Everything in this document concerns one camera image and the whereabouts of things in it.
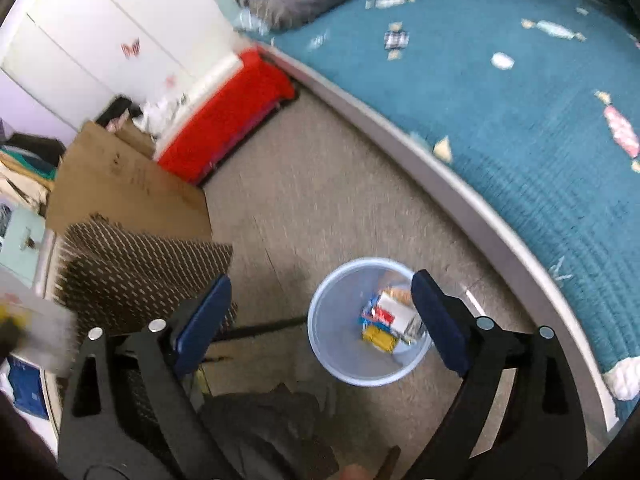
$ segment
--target blue gripper pad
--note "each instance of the blue gripper pad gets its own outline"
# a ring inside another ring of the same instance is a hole
[[[231,280],[223,275],[204,297],[175,340],[177,359],[174,373],[178,378],[197,370],[230,307]]]
[[[445,366],[463,377],[470,367],[465,335],[447,311],[446,296],[426,270],[414,274],[411,295]]]

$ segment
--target red fabric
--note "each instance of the red fabric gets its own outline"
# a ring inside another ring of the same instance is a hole
[[[196,182],[204,167],[269,103],[293,99],[295,90],[279,68],[257,50],[240,54],[244,66],[196,112],[158,160],[165,170]]]

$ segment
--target blue bedsheet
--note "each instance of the blue bedsheet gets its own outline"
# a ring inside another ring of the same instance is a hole
[[[614,368],[640,356],[640,162],[633,145],[614,141],[594,92],[608,92],[640,128],[639,45],[595,0],[366,1],[273,36],[274,45],[428,145],[449,137],[453,170],[550,269],[609,386],[632,399],[634,366]],[[391,22],[410,35],[399,60],[383,46]],[[492,66],[497,52],[513,58],[511,70]],[[636,400],[619,402],[619,414]]]

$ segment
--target silver screw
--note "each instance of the silver screw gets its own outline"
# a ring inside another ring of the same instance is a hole
[[[155,319],[149,323],[149,330],[151,330],[151,332],[160,332],[161,330],[164,330],[165,326],[166,321],[164,319]]]
[[[541,326],[538,329],[538,332],[540,333],[540,335],[545,338],[545,339],[553,339],[554,336],[556,335],[556,333],[554,332],[554,330],[549,327],[549,326]]]
[[[96,339],[100,339],[102,337],[102,329],[99,326],[94,326],[91,330],[89,330],[89,339],[91,341],[95,341]]]
[[[476,325],[482,330],[491,330],[494,326],[494,320],[487,316],[481,316],[476,319]]]

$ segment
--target bed frame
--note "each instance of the bed frame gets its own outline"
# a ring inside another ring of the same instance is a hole
[[[432,153],[337,85],[274,46],[263,56],[309,88],[395,160],[482,251],[537,325],[558,335],[580,393],[590,433],[607,444],[618,427],[613,399],[587,338],[547,270],[487,202]]]

